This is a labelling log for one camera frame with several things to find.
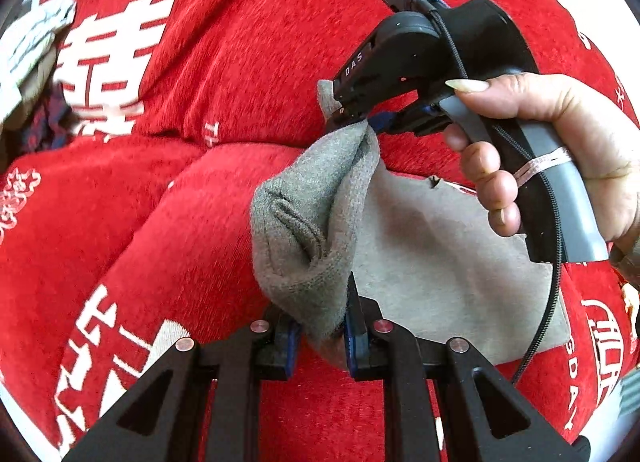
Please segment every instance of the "gray cloth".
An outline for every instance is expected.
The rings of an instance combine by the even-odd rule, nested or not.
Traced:
[[[344,317],[364,199],[379,161],[378,139],[363,121],[325,135],[255,191],[255,277],[314,341]]]
[[[551,270],[529,261],[523,235],[496,235],[472,194],[391,174],[380,162],[353,274],[359,294],[375,299],[386,318],[425,339],[465,337],[494,364],[513,361],[536,333]],[[561,299],[539,351],[569,336]]]
[[[425,339],[464,336],[492,363],[523,355],[548,298],[551,268],[529,261],[523,236],[495,235],[478,200],[444,181],[388,172],[366,121],[262,184],[251,220],[261,289],[315,342],[340,325],[352,270],[385,317]],[[561,299],[540,351],[569,336]]]
[[[319,80],[316,95],[318,97],[318,105],[320,105],[320,109],[324,115],[324,120],[327,120],[331,117],[332,113],[342,108],[342,105],[334,99],[333,81],[329,81],[328,79]]]
[[[29,119],[56,64],[57,55],[56,47],[52,46],[24,79],[19,87],[22,101],[6,118],[4,130],[20,130]]]
[[[49,0],[13,22],[0,38],[0,122],[22,101],[19,86],[71,25],[75,0]]]

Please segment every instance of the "red cushion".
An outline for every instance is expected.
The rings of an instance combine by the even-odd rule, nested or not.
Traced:
[[[617,100],[611,68],[558,2],[495,1],[541,71]],[[61,452],[178,337],[224,338],[260,315],[255,187],[322,134],[316,81],[386,15],[379,0],[78,0],[57,78],[95,139],[18,160],[10,171],[41,181],[29,195],[8,186],[0,223],[0,370]],[[105,124],[101,105],[127,120],[107,110]],[[391,169],[465,183],[440,136],[381,146]],[[636,354],[609,265],[568,266],[562,289],[572,340],[537,356],[520,389],[572,440]],[[382,458],[380,385],[306,348],[289,384],[266,385],[262,417],[263,460]]]

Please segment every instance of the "fingernail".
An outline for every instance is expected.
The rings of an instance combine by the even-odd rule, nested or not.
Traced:
[[[484,92],[491,86],[488,82],[478,81],[477,79],[449,79],[444,81],[444,84],[463,94]]]

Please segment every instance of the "gray towel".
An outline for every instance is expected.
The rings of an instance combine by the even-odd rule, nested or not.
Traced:
[[[379,161],[378,139],[363,121],[325,135],[255,191],[256,279],[313,341],[344,317],[364,199]]]
[[[495,235],[473,195],[388,172],[366,121],[262,184],[251,217],[258,283],[313,342],[340,325],[352,270],[385,317],[425,339],[466,337],[495,364],[519,359],[542,318],[550,266],[529,261],[523,236]],[[540,351],[569,336],[561,299]]]

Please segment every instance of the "human hand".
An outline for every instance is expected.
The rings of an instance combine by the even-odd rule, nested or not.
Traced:
[[[452,80],[447,84],[468,108],[493,119],[551,122],[575,157],[600,234],[627,253],[640,235],[640,130],[608,98],[563,75],[508,74],[488,82]],[[500,170],[500,156],[488,142],[469,143],[462,129],[449,125],[447,145],[462,152],[464,175],[476,184],[489,224],[500,236],[514,235],[520,211],[518,186]]]

